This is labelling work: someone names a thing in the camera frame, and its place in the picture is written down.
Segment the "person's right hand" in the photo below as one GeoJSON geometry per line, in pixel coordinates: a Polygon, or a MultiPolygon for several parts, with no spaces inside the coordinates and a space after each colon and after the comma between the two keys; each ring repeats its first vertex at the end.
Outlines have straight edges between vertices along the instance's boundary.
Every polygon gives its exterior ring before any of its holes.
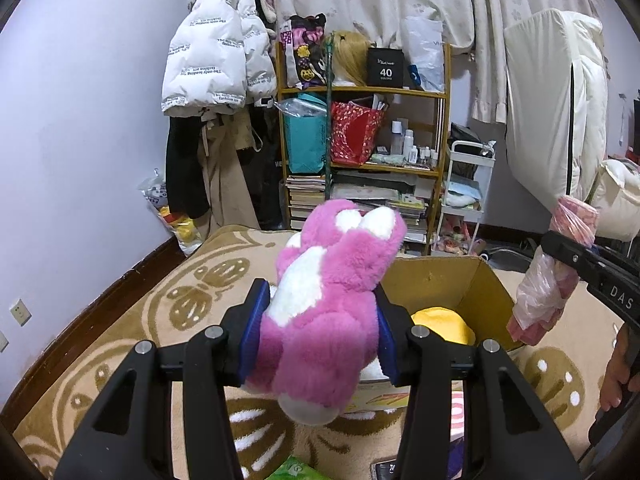
{"type": "Polygon", "coordinates": [[[616,345],[608,361],[600,389],[600,408],[605,412],[620,405],[623,386],[632,393],[640,390],[639,375],[631,376],[630,367],[626,362],[628,347],[629,330],[627,325],[624,325],[617,333],[616,345]]]}

